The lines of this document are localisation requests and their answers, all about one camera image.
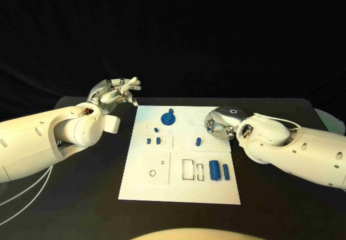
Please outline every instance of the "wire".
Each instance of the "wire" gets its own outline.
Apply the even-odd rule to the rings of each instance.
[[[0,203],[0,206],[5,205],[6,203],[9,203],[13,199],[16,199],[26,191],[29,191],[29,189],[41,182],[41,180],[44,179],[44,177],[48,175],[51,168],[54,166],[51,166],[45,172],[45,174],[42,175],[42,177],[39,178],[39,180],[32,184],[32,186],[23,191],[21,192],[15,197],[12,197],[9,200],[6,200],[5,202]]]
[[[258,114],[258,113],[254,113],[254,115],[258,115],[260,117],[264,117],[264,118],[269,118],[269,119],[274,119],[274,120],[279,120],[279,121],[283,121],[283,122],[287,122],[287,123],[292,123],[292,124],[295,124],[299,128],[302,128],[302,126],[300,126],[296,122],[289,121],[289,120],[286,120],[286,119],[282,119],[282,118],[277,118],[277,117],[273,117],[273,116],[266,116],[266,115]]]
[[[8,222],[21,214],[21,213],[26,210],[26,208],[29,207],[29,205],[34,203],[34,201],[35,201],[35,199],[38,198],[38,196],[41,195],[42,190],[44,190],[44,188],[45,188],[45,186],[47,186],[47,183],[48,183],[48,181],[49,181],[49,176],[51,176],[51,173],[52,173],[52,169],[54,169],[54,166],[51,166],[49,169],[48,169],[49,173],[48,173],[48,177],[47,177],[44,186],[42,186],[42,188],[41,188],[36,196],[34,197],[32,201],[31,201],[31,202],[28,203],[28,205],[22,208],[22,210],[11,217],[6,221],[3,221],[3,222],[0,223],[0,226],[2,226],[5,223],[8,223]]]

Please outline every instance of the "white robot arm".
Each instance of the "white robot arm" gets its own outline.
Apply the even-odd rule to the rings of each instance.
[[[297,126],[289,129],[277,120]],[[217,108],[205,118],[208,132],[222,140],[237,135],[248,157],[325,186],[346,189],[346,137],[302,127],[258,113],[248,117],[233,106]]]
[[[0,183],[23,178],[93,146],[103,132],[116,134],[120,118],[107,115],[117,103],[137,101],[140,81],[101,81],[87,102],[0,123]]]

